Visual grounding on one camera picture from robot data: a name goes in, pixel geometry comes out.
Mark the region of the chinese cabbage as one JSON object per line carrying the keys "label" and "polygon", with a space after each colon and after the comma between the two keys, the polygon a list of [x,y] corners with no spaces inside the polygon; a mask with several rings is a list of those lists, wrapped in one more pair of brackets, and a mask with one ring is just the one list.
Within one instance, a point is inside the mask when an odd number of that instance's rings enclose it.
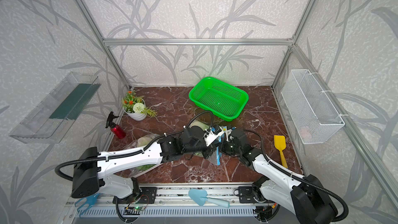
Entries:
{"label": "chinese cabbage", "polygon": [[209,125],[208,125],[208,124],[203,123],[203,122],[198,121],[198,120],[195,120],[193,123],[191,123],[191,124],[189,125],[189,127],[190,127],[190,128],[191,128],[191,127],[199,127],[199,128],[201,128],[203,131],[209,129]]}

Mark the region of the blue-zip clear bag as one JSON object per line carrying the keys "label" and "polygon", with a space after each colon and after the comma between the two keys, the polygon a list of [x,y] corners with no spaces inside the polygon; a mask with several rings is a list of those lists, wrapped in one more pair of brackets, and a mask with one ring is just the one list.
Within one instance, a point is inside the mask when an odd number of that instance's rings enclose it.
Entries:
{"label": "blue-zip clear bag", "polygon": [[222,142],[213,142],[210,146],[206,146],[206,150],[194,152],[193,155],[202,157],[210,163],[219,166],[221,160],[221,144]]}

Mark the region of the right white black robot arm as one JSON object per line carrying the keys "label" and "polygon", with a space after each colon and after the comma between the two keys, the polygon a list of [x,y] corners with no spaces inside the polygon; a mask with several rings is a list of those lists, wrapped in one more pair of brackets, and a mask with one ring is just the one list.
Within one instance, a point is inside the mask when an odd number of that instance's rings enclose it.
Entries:
{"label": "right white black robot arm", "polygon": [[252,147],[241,128],[219,127],[221,152],[236,156],[245,166],[265,177],[259,186],[261,196],[291,211],[301,224],[341,222],[349,214],[347,203],[324,188],[314,175],[297,174],[271,159],[262,149]]}

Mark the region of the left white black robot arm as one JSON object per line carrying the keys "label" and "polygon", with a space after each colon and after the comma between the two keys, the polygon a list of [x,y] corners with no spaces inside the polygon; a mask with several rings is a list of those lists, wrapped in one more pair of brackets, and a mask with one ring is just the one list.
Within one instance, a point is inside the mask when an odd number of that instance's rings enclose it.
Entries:
{"label": "left white black robot arm", "polygon": [[72,198],[85,198],[97,193],[126,198],[138,190],[132,179],[117,176],[120,171],[151,164],[179,160],[186,154],[201,152],[208,158],[218,150],[222,127],[211,124],[208,129],[189,121],[182,131],[166,133],[147,145],[113,152],[98,152],[88,148],[77,160],[61,163],[55,173],[72,182]]}

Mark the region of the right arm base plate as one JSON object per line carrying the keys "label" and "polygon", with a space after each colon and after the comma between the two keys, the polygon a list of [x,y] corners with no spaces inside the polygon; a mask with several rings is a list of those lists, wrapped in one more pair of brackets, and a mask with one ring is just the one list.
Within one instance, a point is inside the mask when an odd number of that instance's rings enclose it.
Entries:
{"label": "right arm base plate", "polygon": [[266,201],[260,189],[253,186],[238,187],[238,197],[240,203],[263,203]]}

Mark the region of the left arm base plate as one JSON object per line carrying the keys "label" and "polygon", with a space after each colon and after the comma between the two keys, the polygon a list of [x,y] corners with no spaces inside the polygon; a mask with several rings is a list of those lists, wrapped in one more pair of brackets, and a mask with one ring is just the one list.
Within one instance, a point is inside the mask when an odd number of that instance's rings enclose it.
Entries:
{"label": "left arm base plate", "polygon": [[136,204],[154,204],[157,196],[157,187],[142,187],[141,195],[134,202]]}

